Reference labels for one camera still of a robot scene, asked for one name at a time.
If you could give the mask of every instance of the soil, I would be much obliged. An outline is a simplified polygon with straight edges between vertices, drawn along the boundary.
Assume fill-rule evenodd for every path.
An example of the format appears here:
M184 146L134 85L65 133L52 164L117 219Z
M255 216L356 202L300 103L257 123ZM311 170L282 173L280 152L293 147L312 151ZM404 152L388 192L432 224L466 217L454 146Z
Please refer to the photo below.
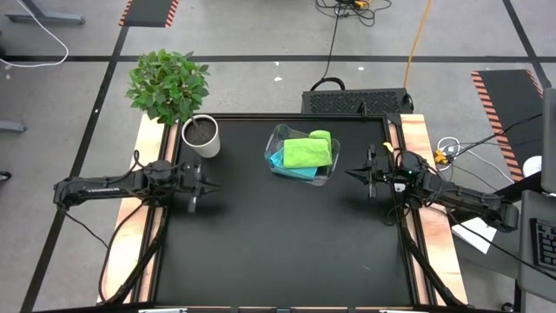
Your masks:
M190 123L185 129L185 139L193 145L208 143L216 134L216 125L206 118L196 119L197 126Z

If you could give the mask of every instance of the potted plant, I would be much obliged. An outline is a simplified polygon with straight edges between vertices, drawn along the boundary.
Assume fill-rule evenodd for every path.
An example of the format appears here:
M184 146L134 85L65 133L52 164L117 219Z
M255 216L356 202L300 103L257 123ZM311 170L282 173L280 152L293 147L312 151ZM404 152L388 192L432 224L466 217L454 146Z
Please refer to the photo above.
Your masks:
M129 73L126 97L133 100L132 108L146 111L158 123L181 121L183 141L201 157L214 157L220 151L218 124L208 115L193 116L209 95L205 80L209 66L189 61L192 55L162 49L141 56L137 68Z

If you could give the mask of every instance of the gray floor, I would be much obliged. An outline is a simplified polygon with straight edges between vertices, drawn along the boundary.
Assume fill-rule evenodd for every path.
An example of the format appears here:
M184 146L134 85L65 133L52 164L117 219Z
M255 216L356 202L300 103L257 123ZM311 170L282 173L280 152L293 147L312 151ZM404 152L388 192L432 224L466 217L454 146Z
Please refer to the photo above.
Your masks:
M125 0L95 2L43 1L53 10L84 14L81 27L50 29L72 56L109 56ZM336 55L408 54L425 0L398 0L377 13L372 29L356 20L342 20L334 46ZM512 0L539 56L556 56L550 0ZM17 9L15 0L0 3L0 13ZM312 0L235 0L181 2L169 29L129 30L123 55L166 48L194 50L199 56L326 55L334 19L314 9ZM61 55L57 43L33 24L14 24L0 17L3 44L10 55ZM523 57L526 52L500 0L434 1L416 52L420 56ZM70 173L77 148L107 63L68 62L41 69L0 67L0 118L24 121L24 134L0 133L0 169L14 177L0 186L0 308L19 310L28 288L55 208L52 185ZM322 75L325 63L211 63L211 96L205 112L299 112L301 93ZM136 140L140 113L123 97L133 63L119 63L100 112L82 175L124 172ZM556 64L542 64L556 82ZM445 136L474 141L492 134L471 70L529 69L528 63L414 63L409 91L417 113L425 115L433 145ZM330 76L341 77L349 89L400 87L404 63L332 63ZM323 88L334 86L323 85ZM480 146L476 152L506 170L500 150ZM462 156L459 165L484 177L495 187L508 184L496 170ZM489 190L457 171L456 183ZM118 201L86 203L71 213L108 240ZM66 221L58 240L35 310L92 305L104 248L83 229ZM460 259L469 301L497 309L513 300L513 281ZM555 311L556 306L529 296L528 312Z

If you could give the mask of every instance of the microfiber towel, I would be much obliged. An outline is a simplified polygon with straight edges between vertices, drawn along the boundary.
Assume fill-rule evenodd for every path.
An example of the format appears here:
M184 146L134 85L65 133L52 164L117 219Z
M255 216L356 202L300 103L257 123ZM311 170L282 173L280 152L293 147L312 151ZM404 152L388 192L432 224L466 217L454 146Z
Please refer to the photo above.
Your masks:
M328 151L332 153L332 138L330 137L330 132L326 130L315 130L309 134L311 139L325 139L328 141Z
M284 167L287 169L319 167L332 164L326 139L284 140Z
M313 180L314 175L316 175L317 168L299 168L299 169L286 169L284 168L284 148L280 149L278 152L274 153L270 157L270 162L272 164L281 169L279 172L283 175L296 177L296 178L303 178L308 180Z

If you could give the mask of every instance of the clear plastic container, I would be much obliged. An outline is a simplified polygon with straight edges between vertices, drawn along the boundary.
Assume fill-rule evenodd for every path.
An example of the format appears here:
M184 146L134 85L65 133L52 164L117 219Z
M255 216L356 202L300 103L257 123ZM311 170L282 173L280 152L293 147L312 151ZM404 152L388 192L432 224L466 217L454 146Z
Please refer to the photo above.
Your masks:
M284 175L288 178L297 178L298 180L301 180L305 183L310 183L314 186L322 186L328 181L328 179L330 179L330 177L332 177L334 169L336 168L336 163L338 162L338 156L340 155L340 142L338 142L336 139L332 139L331 143L332 165L319 167L316 171L316 175L312 180L308 180L304 176L297 176L294 172L291 172L288 169L281 169L279 167L276 167L272 162L270 162L270 157L284 147L284 140L308 137L309 134L297 130L292 130L286 124L279 124L275 127L272 135L270 135L267 143L267 148L264 151L264 158L267 160L270 170L272 170L276 174Z

